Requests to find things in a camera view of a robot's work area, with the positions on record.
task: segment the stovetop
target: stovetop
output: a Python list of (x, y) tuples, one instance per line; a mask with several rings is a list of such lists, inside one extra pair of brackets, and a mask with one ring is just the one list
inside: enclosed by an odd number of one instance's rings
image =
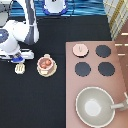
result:
[[(73, 53), (76, 44), (87, 47), (86, 56)], [(90, 86), (107, 91), (115, 103), (125, 99), (126, 87), (114, 41), (66, 43), (66, 128), (90, 128), (79, 119), (75, 110), (78, 93)], [(126, 118), (128, 111), (117, 112), (106, 128), (128, 127)]]

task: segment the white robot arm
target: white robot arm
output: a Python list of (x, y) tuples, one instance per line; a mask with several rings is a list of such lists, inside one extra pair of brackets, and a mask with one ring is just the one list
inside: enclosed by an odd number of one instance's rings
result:
[(39, 39), (34, 0), (17, 0), (17, 2), (23, 7), (26, 23), (9, 20), (3, 28), (0, 28), (0, 49), (8, 55), (19, 52), (18, 41), (33, 45)]

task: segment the burner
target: burner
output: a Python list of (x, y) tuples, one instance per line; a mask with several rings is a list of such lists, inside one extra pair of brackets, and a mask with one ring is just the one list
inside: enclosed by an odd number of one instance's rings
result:
[(111, 49), (106, 45), (99, 45), (96, 48), (96, 54), (100, 57), (106, 58), (111, 54)]
[(100, 74), (103, 76), (112, 76), (115, 72), (114, 66), (109, 62), (102, 62), (98, 66)]
[(81, 77), (89, 75), (90, 71), (91, 71), (91, 68), (90, 68), (89, 64), (87, 64), (85, 62), (79, 62), (75, 66), (76, 74)]

